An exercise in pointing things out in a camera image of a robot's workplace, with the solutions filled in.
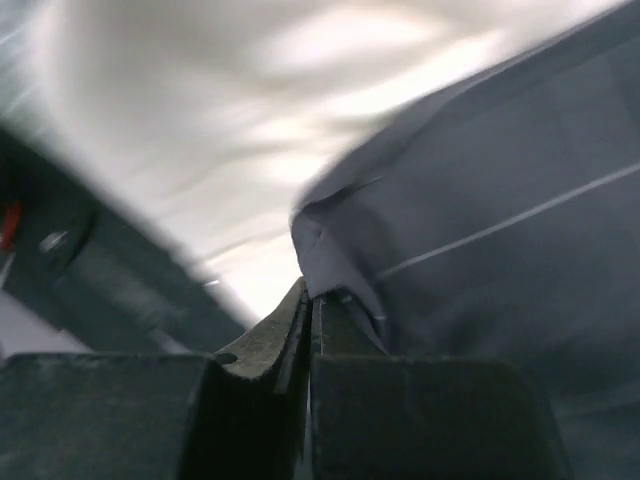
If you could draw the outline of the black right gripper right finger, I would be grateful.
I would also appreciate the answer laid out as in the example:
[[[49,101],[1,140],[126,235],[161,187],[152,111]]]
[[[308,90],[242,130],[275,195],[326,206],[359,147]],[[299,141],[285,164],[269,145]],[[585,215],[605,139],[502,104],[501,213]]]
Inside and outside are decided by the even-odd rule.
[[[312,310],[318,479],[569,479],[549,402],[495,360],[389,356],[333,298]]]

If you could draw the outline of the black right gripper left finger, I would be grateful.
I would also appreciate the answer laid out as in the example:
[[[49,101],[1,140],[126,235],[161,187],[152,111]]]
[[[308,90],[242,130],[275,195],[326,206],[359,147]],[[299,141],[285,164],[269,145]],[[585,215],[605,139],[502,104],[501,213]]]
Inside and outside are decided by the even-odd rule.
[[[19,354],[1,369],[5,479],[291,479],[308,294],[213,354]]]

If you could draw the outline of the dark grey checked pillowcase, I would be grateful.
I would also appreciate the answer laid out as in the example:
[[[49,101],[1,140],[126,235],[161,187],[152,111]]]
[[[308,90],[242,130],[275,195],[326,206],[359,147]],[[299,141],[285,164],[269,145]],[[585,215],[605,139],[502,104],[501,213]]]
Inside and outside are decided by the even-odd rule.
[[[581,479],[639,475],[639,5],[426,96],[291,224],[313,295],[390,353],[544,384]]]

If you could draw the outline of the cream bear print pillow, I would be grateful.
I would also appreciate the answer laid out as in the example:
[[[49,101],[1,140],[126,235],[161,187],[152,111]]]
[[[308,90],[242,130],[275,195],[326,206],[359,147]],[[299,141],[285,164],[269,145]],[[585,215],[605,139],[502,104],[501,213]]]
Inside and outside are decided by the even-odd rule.
[[[608,1],[5,1],[1,120],[251,325],[302,190],[412,100]]]

